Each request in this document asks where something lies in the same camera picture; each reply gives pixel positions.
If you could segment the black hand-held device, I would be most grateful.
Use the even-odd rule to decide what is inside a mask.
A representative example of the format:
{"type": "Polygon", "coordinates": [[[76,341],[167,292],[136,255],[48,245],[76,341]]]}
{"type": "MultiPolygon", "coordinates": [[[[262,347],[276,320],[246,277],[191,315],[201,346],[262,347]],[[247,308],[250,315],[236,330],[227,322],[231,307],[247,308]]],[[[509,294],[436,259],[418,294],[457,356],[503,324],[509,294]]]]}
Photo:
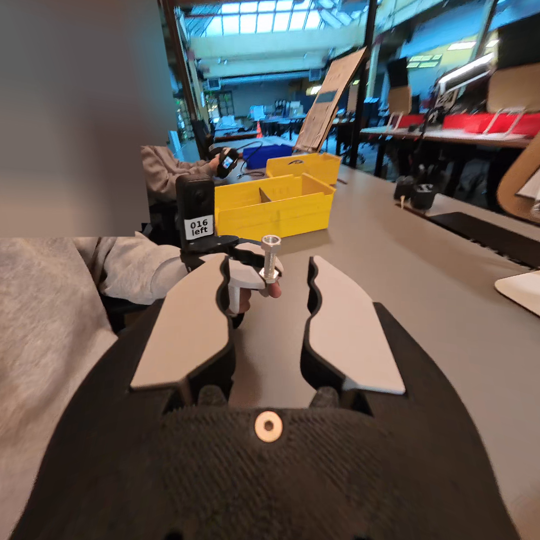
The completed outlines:
{"type": "Polygon", "coordinates": [[[219,153],[219,163],[216,176],[225,179],[229,173],[235,169],[240,153],[237,149],[231,147],[222,147],[219,153]]]}

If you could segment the silver hex bolt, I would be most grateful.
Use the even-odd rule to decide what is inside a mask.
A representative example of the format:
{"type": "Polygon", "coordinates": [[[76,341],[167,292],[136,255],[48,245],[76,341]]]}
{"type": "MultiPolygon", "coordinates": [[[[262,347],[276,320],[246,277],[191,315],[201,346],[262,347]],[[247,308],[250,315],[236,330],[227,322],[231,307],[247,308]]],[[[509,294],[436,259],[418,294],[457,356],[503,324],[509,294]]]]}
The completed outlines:
{"type": "Polygon", "coordinates": [[[264,265],[260,269],[259,275],[267,285],[276,283],[281,277],[281,272],[276,267],[276,260],[276,253],[265,252],[264,265]]]}

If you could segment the leaning cardboard sheet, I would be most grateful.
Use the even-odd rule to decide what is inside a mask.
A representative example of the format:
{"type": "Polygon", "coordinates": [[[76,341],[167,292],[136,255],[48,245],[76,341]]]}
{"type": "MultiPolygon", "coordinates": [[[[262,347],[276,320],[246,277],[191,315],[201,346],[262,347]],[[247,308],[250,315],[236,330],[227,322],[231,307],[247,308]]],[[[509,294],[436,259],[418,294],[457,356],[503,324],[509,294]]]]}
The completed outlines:
{"type": "Polygon", "coordinates": [[[294,151],[318,153],[332,128],[339,100],[355,73],[367,60],[368,48],[363,47],[330,64],[320,91],[307,113],[294,145],[294,151]]]}

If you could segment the black steel post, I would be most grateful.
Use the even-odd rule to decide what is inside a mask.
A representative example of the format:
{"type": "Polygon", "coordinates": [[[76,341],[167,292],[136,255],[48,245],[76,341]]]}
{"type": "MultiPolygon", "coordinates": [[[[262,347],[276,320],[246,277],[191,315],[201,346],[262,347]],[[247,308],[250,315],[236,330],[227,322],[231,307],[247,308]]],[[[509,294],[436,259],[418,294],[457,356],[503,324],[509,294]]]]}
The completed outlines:
{"type": "Polygon", "coordinates": [[[349,149],[349,167],[356,169],[357,159],[358,159],[358,149],[360,143],[360,131],[362,129],[362,115],[363,107],[366,98],[366,86],[368,82],[367,74],[367,64],[371,56],[374,30],[375,30],[375,19],[376,19],[376,10],[378,6],[378,1],[369,1],[368,4],[368,14],[365,27],[365,35],[362,47],[365,49],[363,54],[363,59],[359,65],[358,75],[359,75],[359,84],[357,88],[357,100],[355,107],[355,116],[352,127],[352,140],[349,149]]]}

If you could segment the blue plastic bin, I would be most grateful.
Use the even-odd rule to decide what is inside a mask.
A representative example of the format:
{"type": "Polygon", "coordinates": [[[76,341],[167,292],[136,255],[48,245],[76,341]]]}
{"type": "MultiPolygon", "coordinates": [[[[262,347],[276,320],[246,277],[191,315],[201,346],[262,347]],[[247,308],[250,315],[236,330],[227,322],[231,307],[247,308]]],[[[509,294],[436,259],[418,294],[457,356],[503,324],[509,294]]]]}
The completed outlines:
{"type": "Polygon", "coordinates": [[[290,157],[293,147],[286,144],[247,146],[241,150],[248,170],[265,169],[267,161],[274,158],[290,157]]]}

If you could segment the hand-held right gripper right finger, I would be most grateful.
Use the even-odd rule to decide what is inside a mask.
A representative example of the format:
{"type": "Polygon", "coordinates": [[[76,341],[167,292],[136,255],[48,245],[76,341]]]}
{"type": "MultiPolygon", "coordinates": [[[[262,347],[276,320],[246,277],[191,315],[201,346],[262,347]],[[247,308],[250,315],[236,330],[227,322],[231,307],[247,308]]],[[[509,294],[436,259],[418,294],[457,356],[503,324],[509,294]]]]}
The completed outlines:
{"type": "Polygon", "coordinates": [[[406,387],[371,297],[321,256],[310,257],[309,317],[300,371],[314,389],[404,395],[406,387]]]}

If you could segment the tan document holder board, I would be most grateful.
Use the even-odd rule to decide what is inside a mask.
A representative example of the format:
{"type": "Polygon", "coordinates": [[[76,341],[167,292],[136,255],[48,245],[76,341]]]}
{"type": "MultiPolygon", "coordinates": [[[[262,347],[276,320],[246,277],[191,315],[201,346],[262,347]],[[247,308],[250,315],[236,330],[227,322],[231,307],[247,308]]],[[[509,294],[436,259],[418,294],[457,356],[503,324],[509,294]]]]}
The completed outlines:
{"type": "Polygon", "coordinates": [[[539,213],[532,210],[534,199],[517,193],[538,170],[539,133],[509,167],[497,188],[497,200],[505,212],[535,225],[539,225],[539,213]]]}

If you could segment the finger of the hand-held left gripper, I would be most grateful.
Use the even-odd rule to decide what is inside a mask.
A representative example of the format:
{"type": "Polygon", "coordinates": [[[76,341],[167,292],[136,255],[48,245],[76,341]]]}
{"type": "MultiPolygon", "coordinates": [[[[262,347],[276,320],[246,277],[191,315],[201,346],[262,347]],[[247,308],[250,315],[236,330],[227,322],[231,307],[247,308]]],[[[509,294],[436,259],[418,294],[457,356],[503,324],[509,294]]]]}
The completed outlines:
{"type": "Polygon", "coordinates": [[[231,248],[231,257],[243,265],[262,268],[265,265],[266,251],[257,242],[243,241],[231,248]]]}
{"type": "MultiPolygon", "coordinates": [[[[282,274],[282,266],[280,261],[276,260],[277,269],[282,274]]],[[[240,289],[264,289],[267,284],[261,279],[259,271],[261,268],[254,268],[251,266],[243,265],[239,261],[233,260],[232,257],[228,257],[229,267],[229,282],[228,282],[228,297],[229,305],[228,312],[230,315],[236,316],[239,309],[239,296],[240,289]]]]}

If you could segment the person's left hand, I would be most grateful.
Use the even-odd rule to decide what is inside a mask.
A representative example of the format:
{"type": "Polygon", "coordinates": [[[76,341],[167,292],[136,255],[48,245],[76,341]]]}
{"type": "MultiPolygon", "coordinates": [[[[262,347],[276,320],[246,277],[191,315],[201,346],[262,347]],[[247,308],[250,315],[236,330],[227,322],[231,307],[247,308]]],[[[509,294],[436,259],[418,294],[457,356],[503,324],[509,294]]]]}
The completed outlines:
{"type": "Polygon", "coordinates": [[[264,289],[240,289],[239,309],[238,314],[245,314],[251,307],[252,294],[262,296],[264,298],[278,299],[281,296],[281,287],[279,282],[267,285],[264,289]]]}

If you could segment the person's left forearm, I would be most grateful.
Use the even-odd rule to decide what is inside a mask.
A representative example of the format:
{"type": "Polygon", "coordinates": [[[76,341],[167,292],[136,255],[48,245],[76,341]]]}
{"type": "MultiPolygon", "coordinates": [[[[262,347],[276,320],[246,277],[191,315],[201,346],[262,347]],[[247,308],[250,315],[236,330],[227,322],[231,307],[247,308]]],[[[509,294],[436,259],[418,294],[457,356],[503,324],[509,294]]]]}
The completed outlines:
{"type": "Polygon", "coordinates": [[[188,274],[178,247],[157,245],[140,233],[72,241],[98,291],[111,298],[151,305],[188,274]]]}

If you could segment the black round holder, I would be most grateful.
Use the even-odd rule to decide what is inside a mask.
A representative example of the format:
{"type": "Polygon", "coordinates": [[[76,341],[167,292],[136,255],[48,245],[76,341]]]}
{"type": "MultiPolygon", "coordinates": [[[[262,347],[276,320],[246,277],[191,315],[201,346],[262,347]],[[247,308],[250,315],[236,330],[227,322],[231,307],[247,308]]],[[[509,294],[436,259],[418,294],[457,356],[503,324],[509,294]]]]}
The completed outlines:
{"type": "Polygon", "coordinates": [[[410,206],[419,211],[431,209],[436,195],[433,184],[416,184],[411,189],[410,206]]]}
{"type": "Polygon", "coordinates": [[[415,181],[412,175],[399,176],[395,182],[394,200],[401,202],[410,199],[415,181]]]}

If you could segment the divided yellow plastic bin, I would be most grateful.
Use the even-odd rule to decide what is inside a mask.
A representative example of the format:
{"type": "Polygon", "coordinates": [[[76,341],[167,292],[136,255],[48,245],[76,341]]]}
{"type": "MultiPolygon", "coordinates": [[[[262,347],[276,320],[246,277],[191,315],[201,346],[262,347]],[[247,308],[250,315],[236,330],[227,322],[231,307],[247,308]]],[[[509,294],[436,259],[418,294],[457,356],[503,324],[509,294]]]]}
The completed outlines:
{"type": "Polygon", "coordinates": [[[325,230],[335,188],[308,174],[286,175],[215,188],[215,229],[218,235],[259,241],[325,230]],[[261,187],[277,202],[260,204],[261,187]]]}

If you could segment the wooden post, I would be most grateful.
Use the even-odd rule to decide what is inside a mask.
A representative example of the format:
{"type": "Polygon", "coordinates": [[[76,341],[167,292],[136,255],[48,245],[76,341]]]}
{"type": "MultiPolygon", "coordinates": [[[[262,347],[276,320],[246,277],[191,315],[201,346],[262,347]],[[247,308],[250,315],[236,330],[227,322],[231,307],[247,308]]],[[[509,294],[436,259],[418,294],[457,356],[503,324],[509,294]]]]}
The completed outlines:
{"type": "Polygon", "coordinates": [[[191,122],[200,120],[199,107],[193,93],[192,78],[187,64],[187,56],[179,35],[179,26],[174,11],[173,1],[162,1],[167,28],[170,34],[172,49],[177,63],[179,79],[182,85],[184,100],[191,122]]]}

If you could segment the person's grey sweatshirt torso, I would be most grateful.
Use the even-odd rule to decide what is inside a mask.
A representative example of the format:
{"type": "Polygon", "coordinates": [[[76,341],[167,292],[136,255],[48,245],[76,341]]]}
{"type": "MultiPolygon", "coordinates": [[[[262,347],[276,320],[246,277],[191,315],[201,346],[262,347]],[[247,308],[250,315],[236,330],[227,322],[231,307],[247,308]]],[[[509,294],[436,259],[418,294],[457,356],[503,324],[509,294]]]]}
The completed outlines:
{"type": "Polygon", "coordinates": [[[1,239],[1,539],[66,405],[117,339],[72,239],[1,239]]]}

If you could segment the grey desk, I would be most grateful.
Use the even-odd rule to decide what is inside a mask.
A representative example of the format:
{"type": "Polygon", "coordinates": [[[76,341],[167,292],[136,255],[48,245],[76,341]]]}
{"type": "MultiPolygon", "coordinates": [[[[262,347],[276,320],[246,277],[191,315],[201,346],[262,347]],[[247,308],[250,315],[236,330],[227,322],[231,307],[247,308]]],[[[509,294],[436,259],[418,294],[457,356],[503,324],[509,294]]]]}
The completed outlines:
{"type": "Polygon", "coordinates": [[[514,262],[395,206],[389,182],[342,166],[327,229],[285,238],[278,300],[252,297],[235,333],[236,407],[300,408],[309,258],[384,304],[453,384],[523,539],[539,539],[539,318],[496,292],[514,262]]]}

